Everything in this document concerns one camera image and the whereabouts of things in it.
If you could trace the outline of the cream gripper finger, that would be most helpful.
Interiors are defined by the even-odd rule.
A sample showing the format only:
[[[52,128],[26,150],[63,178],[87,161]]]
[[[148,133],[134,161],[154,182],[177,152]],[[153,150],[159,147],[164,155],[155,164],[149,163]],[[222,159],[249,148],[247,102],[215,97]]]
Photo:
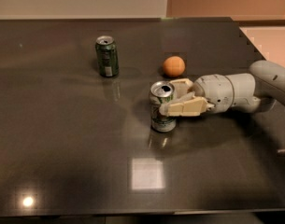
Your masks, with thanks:
[[[192,99],[180,98],[162,104],[159,112],[167,117],[197,117],[213,107],[206,98],[196,96]]]
[[[192,90],[193,82],[188,78],[174,79],[170,83],[175,88],[175,98],[186,98],[192,99],[195,97],[194,91]]]

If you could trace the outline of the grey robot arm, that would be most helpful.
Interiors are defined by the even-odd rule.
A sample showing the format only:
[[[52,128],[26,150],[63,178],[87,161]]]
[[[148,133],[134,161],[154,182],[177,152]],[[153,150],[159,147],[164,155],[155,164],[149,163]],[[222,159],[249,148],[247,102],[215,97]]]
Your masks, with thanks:
[[[196,117],[217,114],[230,109],[256,113],[266,112],[276,102],[285,106],[285,68],[269,61],[253,63],[249,71],[235,75],[206,75],[191,81],[171,82],[176,98],[161,105],[159,112],[169,117]]]

